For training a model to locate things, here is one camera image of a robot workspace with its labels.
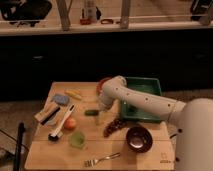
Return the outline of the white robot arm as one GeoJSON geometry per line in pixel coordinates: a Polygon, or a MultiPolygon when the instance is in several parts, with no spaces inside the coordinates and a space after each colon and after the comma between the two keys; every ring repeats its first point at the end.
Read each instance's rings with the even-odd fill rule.
{"type": "Polygon", "coordinates": [[[213,99],[183,102],[140,92],[128,88],[125,77],[115,76],[100,85],[100,109],[110,110],[115,100],[157,115],[177,127],[175,171],[213,171],[213,99]]]}

